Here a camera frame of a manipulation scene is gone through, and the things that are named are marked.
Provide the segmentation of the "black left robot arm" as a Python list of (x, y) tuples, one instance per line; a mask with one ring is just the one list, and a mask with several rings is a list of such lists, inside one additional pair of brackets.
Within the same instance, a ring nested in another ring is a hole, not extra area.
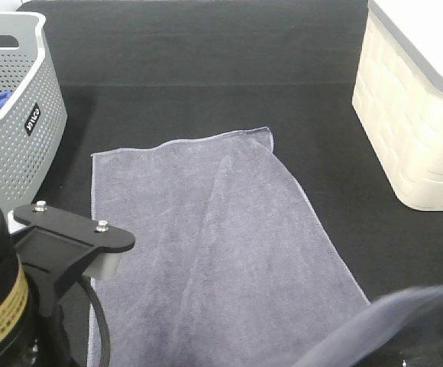
[(36, 288), (21, 268), (0, 209), (0, 366), (75, 366), (63, 314), (54, 321), (60, 336), (54, 340), (36, 302)]

